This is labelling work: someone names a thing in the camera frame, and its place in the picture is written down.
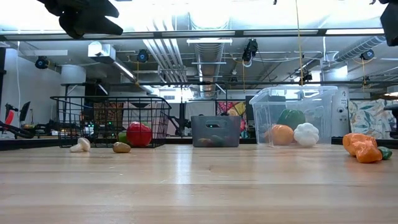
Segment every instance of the mushroom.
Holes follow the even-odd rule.
[[[70,148],[70,152],[81,152],[90,150],[90,141],[87,138],[79,138],[77,139],[77,145],[74,145]]]

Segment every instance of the wire basket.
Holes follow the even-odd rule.
[[[171,106],[161,97],[53,96],[57,101],[57,131],[60,147],[71,147],[78,138],[87,138],[92,147],[112,147],[133,122],[143,128],[129,129],[136,138],[152,140],[145,146],[165,144]]]

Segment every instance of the gray plastic bin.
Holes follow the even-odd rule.
[[[194,147],[238,147],[240,116],[192,116]]]

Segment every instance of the wooden table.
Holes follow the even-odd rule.
[[[3,151],[0,223],[396,224],[398,156],[359,164],[341,146]]]

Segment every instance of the clear plastic bin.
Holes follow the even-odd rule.
[[[194,147],[238,147],[240,116],[192,116]]]
[[[277,86],[261,90],[250,100],[257,143],[277,147],[313,146],[309,141],[331,144],[331,99],[336,91],[336,86]],[[303,123],[318,129],[318,140],[310,139],[315,132],[311,125],[300,126],[294,132]]]

